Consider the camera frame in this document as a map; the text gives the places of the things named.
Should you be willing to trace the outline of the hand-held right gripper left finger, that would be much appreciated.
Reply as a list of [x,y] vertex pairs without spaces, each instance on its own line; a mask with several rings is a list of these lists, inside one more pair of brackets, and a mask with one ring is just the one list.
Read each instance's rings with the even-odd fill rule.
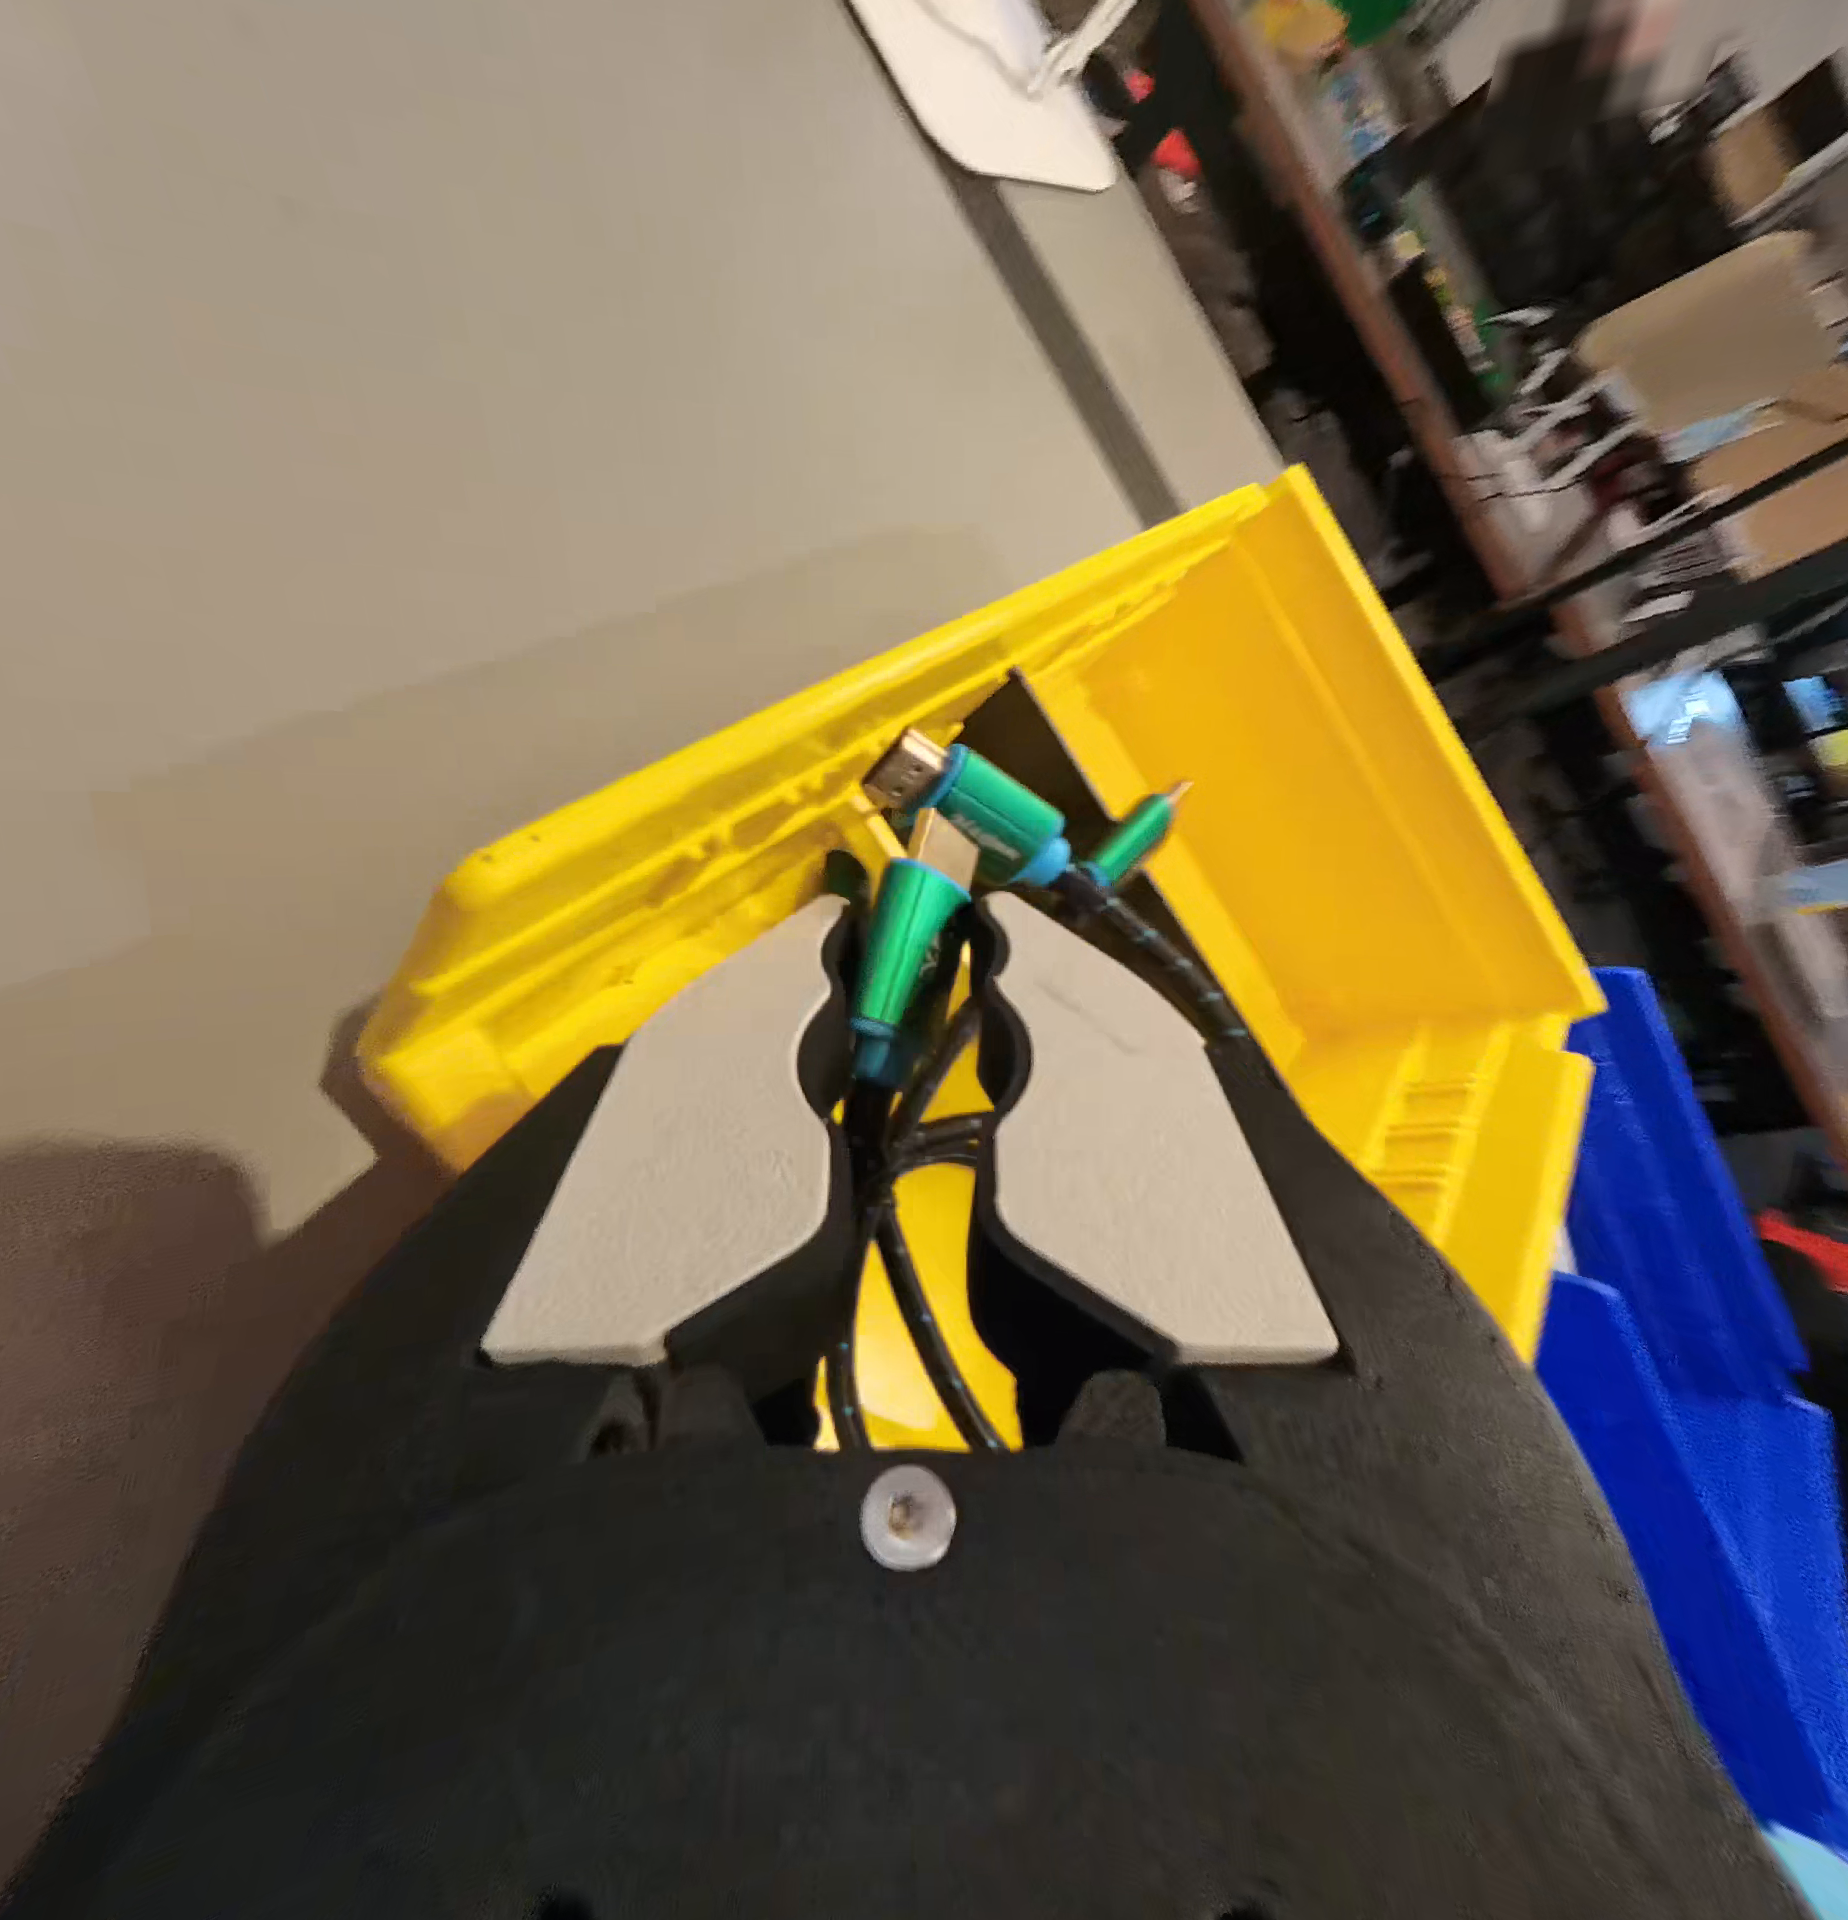
[[855,1245],[851,913],[817,898],[622,1048],[480,1338],[497,1367],[814,1369]]

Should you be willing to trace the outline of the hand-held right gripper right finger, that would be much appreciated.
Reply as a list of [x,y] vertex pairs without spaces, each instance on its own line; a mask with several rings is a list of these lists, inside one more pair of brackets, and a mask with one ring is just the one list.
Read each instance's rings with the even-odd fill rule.
[[982,1219],[1147,1356],[1311,1367],[1341,1343],[1191,1020],[1019,898],[975,909]]

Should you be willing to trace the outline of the yellow plastic bin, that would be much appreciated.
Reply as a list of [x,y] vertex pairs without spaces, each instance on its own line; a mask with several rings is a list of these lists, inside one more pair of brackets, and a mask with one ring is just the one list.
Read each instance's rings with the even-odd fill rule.
[[[464,857],[360,1037],[459,1171],[383,1266],[435,1274],[494,1390],[690,1367],[491,1364],[482,1333],[623,1044],[714,964],[839,898],[852,1238],[814,1369],[844,1448],[1046,1443],[1112,1369],[1202,1418],[1220,1387],[1356,1380],[1460,1431],[1552,1407],[1535,1349],[1603,998],[1311,480],[1291,468],[699,738]],[[1147,1356],[984,1228],[975,909],[1019,898],[1206,1042],[1339,1352]]]

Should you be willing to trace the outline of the red plastic bin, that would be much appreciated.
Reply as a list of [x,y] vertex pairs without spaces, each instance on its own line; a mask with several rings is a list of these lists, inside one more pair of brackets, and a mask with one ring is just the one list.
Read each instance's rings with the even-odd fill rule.
[[1848,1241],[1820,1230],[1802,1228],[1779,1210],[1756,1214],[1758,1237],[1768,1245],[1780,1245],[1809,1260],[1822,1284],[1848,1297]]

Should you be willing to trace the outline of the white stand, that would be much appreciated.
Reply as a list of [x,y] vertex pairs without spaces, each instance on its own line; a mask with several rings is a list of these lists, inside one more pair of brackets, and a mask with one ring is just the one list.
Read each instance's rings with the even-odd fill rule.
[[918,129],[982,179],[1105,193],[1118,172],[1081,76],[1131,15],[1082,4],[1072,28],[1040,1],[851,1]]

